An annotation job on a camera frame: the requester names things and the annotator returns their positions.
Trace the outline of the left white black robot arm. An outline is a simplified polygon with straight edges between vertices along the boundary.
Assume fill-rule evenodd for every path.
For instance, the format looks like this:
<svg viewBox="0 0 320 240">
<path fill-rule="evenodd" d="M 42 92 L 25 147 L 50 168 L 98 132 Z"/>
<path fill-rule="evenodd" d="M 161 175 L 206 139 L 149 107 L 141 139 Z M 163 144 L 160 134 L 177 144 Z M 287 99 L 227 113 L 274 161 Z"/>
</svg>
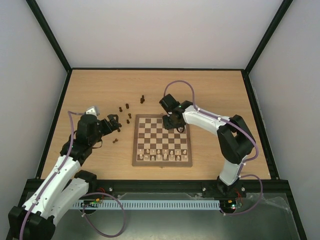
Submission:
<svg viewBox="0 0 320 240">
<path fill-rule="evenodd" d="M 55 166 L 36 192 L 9 214 L 9 230 L 19 240 L 50 240 L 69 208 L 86 194 L 95 194 L 97 175 L 81 167 L 103 136 L 119 129 L 119 117 L 109 114 L 99 120 L 96 113 L 82 113 L 71 127 Z"/>
</svg>

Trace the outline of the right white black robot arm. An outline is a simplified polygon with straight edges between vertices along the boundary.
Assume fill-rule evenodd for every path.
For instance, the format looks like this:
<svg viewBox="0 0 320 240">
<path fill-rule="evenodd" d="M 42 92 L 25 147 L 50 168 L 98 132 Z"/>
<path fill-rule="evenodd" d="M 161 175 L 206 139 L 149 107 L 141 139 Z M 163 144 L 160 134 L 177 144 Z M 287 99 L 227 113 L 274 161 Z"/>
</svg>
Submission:
<svg viewBox="0 0 320 240">
<path fill-rule="evenodd" d="M 217 189 L 224 196 L 233 193 L 244 164 L 253 160 L 249 158 L 252 150 L 259 154 L 244 119 L 237 114 L 233 117 L 216 115 L 188 100 L 180 103 L 171 94 L 165 95 L 159 104 L 166 112 L 162 117 L 165 129 L 179 130 L 186 125 L 194 125 L 217 136 L 224 157 L 223 168 L 217 177 Z"/>
</svg>

